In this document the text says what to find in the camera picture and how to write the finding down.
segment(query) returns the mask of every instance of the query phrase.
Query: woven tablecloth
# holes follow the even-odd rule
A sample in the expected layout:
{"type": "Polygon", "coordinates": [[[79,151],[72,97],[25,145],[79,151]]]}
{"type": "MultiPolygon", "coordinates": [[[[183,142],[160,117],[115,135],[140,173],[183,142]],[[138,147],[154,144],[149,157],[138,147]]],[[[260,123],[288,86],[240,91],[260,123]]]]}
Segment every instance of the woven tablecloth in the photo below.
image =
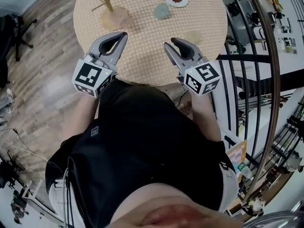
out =
{"type": "MultiPolygon", "coordinates": [[[[129,35],[119,60],[118,78],[161,86],[178,82],[178,70],[173,67],[163,49],[164,42],[172,37],[183,38],[187,31],[200,31],[198,44],[203,55],[215,60],[227,34],[227,16],[222,0],[189,0],[184,8],[170,7],[170,17],[157,20],[154,8],[165,0],[111,0],[129,10],[134,24],[126,31],[129,35]]],[[[100,36],[110,33],[101,25],[101,14],[106,6],[91,11],[100,0],[77,0],[74,9],[74,28],[79,44],[85,52],[100,36]]]]}

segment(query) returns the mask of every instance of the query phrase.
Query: staircase railing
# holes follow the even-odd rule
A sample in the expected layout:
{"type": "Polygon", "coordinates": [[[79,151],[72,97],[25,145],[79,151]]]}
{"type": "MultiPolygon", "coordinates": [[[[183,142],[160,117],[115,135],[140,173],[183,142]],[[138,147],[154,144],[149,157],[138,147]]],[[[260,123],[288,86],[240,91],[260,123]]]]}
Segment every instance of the staircase railing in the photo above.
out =
{"type": "MultiPolygon", "coordinates": [[[[269,128],[267,132],[267,138],[266,138],[266,143],[265,146],[261,152],[261,161],[259,163],[259,166],[257,166],[257,171],[254,176],[254,179],[249,187],[249,189],[246,191],[245,197],[242,198],[242,202],[245,203],[250,194],[253,192],[253,189],[259,180],[259,177],[261,176],[263,167],[265,166],[265,163],[267,161],[267,156],[269,155],[271,151],[271,146],[275,137],[275,131],[276,131],[276,124],[277,124],[277,119],[278,119],[278,113],[279,113],[279,105],[280,105],[280,66],[279,66],[279,58],[278,58],[278,51],[276,48],[276,40],[274,37],[273,29],[271,26],[271,22],[269,19],[269,16],[266,14],[266,12],[263,10],[263,7],[260,3],[259,0],[251,0],[252,4],[255,7],[255,10],[257,12],[257,15],[260,19],[261,26],[264,30],[264,35],[266,38],[266,44],[268,48],[268,55],[259,55],[256,50],[255,42],[254,42],[254,36],[253,36],[253,30],[247,20],[247,15],[243,11],[243,8],[240,4],[239,0],[234,0],[234,4],[237,7],[237,10],[239,11],[241,18],[243,20],[243,23],[246,28],[246,32],[249,38],[249,43],[251,45],[252,49],[252,54],[244,54],[242,50],[242,46],[239,41],[239,36],[237,32],[237,28],[234,25],[234,21],[230,15],[229,10],[227,9],[227,18],[228,18],[228,24],[229,27],[232,31],[233,37],[236,42],[236,47],[238,54],[231,54],[229,50],[229,46],[226,43],[225,48],[227,51],[226,55],[219,55],[218,60],[221,68],[223,67],[222,61],[227,60],[229,62],[230,66],[230,71],[231,71],[231,76],[232,76],[232,82],[234,86],[234,96],[235,96],[235,101],[236,101],[236,134],[238,136],[238,130],[239,130],[239,114],[238,114],[238,95],[237,95],[237,85],[236,85],[236,79],[235,79],[235,72],[233,68],[233,61],[239,61],[242,69],[242,78],[243,78],[243,84],[242,88],[245,94],[245,139],[248,138],[248,114],[249,114],[249,103],[248,103],[248,98],[249,98],[249,85],[247,82],[247,74],[246,74],[246,68],[245,68],[245,62],[254,62],[254,67],[256,71],[256,96],[257,96],[257,118],[256,118],[256,131],[255,131],[255,136],[254,136],[254,143],[253,143],[253,148],[252,148],[252,153],[251,155],[247,155],[248,159],[252,159],[255,155],[255,150],[257,146],[257,139],[258,139],[258,134],[259,134],[259,126],[260,126],[260,116],[261,116],[261,84],[260,84],[260,69],[259,69],[259,63],[269,63],[270,68],[271,68],[271,113],[270,113],[270,119],[269,119],[269,128]]],[[[227,104],[227,110],[228,110],[228,115],[230,115],[230,106],[229,106],[229,100],[228,98],[228,89],[225,87],[225,95],[226,95],[226,104],[227,104]]],[[[231,122],[230,118],[228,117],[228,126],[229,130],[231,130],[231,122]]]]}
{"type": "Polygon", "coordinates": [[[304,2],[303,0],[290,0],[290,1],[298,17],[298,22],[300,24],[301,33],[302,33],[302,39],[304,42],[304,2]]]}
{"type": "MultiPolygon", "coordinates": [[[[300,102],[298,102],[298,106],[293,113],[293,117],[299,120],[302,119],[303,116],[304,116],[304,97],[300,102]]],[[[294,152],[300,140],[301,137],[298,136],[297,127],[290,124],[289,121],[287,121],[284,127],[276,135],[274,143],[272,144],[272,150],[269,155],[269,160],[266,162],[266,166],[268,166],[270,162],[273,162],[273,164],[267,168],[264,168],[264,174],[261,175],[258,180],[261,180],[263,177],[265,177],[265,175],[267,175],[267,173],[275,166],[283,167],[283,165],[286,163],[288,158],[294,152]]],[[[259,161],[258,159],[260,158],[260,155],[261,153],[255,157],[255,160],[257,162],[259,161]]],[[[256,169],[255,166],[251,168],[252,172],[254,172],[255,169],[256,169]]]]}

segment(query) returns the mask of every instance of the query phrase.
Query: wooden mug tree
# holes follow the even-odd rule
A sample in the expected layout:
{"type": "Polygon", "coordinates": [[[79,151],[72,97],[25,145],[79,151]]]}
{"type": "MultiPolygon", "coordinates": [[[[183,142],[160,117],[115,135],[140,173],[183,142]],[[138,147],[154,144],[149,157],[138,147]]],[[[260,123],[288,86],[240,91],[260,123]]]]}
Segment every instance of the wooden mug tree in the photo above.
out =
{"type": "Polygon", "coordinates": [[[112,6],[111,0],[102,0],[102,4],[93,8],[92,11],[105,5],[106,10],[103,11],[101,19],[105,29],[110,31],[127,28],[133,20],[129,15],[129,11],[121,6],[112,6]]]}

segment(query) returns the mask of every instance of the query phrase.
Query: bottle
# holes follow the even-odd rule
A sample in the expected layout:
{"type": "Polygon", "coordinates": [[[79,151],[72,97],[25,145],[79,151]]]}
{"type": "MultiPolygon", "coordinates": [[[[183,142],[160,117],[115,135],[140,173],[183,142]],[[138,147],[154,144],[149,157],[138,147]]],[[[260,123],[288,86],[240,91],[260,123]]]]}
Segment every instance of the bottle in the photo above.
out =
{"type": "Polygon", "coordinates": [[[240,163],[240,164],[238,165],[237,168],[240,170],[240,172],[241,172],[245,177],[247,177],[247,178],[250,179],[250,180],[253,180],[253,174],[252,174],[251,170],[250,170],[249,167],[246,166],[243,162],[240,163]]]}

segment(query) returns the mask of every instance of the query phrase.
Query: skin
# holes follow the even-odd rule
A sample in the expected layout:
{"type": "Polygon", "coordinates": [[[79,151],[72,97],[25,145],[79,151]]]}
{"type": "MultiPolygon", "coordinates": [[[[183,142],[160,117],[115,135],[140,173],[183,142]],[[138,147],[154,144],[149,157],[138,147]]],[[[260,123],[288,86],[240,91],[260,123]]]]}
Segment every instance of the skin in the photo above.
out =
{"type": "Polygon", "coordinates": [[[210,95],[198,96],[191,90],[189,92],[192,98],[193,121],[207,139],[220,142],[220,128],[213,112],[210,95]]]}
{"type": "Polygon", "coordinates": [[[70,117],[64,122],[61,140],[83,133],[94,120],[98,100],[82,94],[70,117]]]}
{"type": "Polygon", "coordinates": [[[189,198],[165,196],[134,208],[107,228],[241,228],[242,225],[242,222],[189,198]]]}

